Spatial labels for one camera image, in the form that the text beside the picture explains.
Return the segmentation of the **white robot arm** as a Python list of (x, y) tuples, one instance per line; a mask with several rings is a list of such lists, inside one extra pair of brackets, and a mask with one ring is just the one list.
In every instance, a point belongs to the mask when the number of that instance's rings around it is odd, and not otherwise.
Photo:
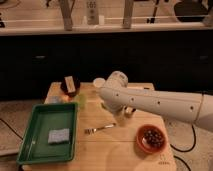
[(134, 89), (127, 85), (128, 77), (114, 71), (99, 88), (99, 96), (110, 112), (117, 113), (127, 106), (213, 132), (213, 95)]

